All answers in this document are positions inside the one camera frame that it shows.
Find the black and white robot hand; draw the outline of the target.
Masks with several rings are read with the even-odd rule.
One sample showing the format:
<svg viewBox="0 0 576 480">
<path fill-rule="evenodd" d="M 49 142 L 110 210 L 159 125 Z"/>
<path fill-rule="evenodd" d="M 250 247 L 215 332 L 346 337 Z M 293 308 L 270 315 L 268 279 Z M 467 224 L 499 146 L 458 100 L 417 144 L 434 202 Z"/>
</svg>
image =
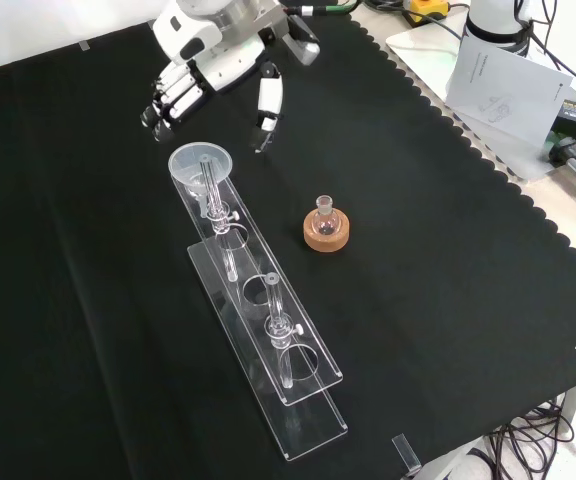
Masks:
<svg viewBox="0 0 576 480">
<path fill-rule="evenodd" d="M 252 146 L 268 147 L 279 121 L 283 81 L 265 55 L 288 31 L 278 1 L 170 1 L 152 26 L 170 60 L 154 82 L 151 104 L 140 116 L 158 142 L 175 131 L 207 99 L 260 72 L 257 123 Z"/>
</svg>

